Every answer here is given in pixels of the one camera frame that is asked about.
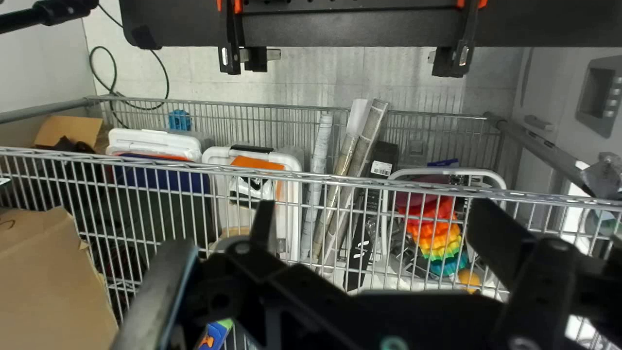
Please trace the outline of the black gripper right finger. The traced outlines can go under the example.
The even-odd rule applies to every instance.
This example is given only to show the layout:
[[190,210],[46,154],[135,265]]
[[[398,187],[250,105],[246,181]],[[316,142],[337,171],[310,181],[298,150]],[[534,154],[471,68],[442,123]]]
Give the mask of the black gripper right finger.
[[586,319],[622,344],[622,249],[582,255],[557,236],[532,234],[487,199],[469,202],[466,241],[508,292],[491,331],[501,350],[580,350],[565,335],[571,317]]

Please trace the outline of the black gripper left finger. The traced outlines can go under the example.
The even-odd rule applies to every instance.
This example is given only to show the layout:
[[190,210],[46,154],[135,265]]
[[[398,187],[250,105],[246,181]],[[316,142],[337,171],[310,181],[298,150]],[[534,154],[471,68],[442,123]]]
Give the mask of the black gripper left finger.
[[110,350],[186,350],[178,307],[197,259],[192,241],[158,245]]

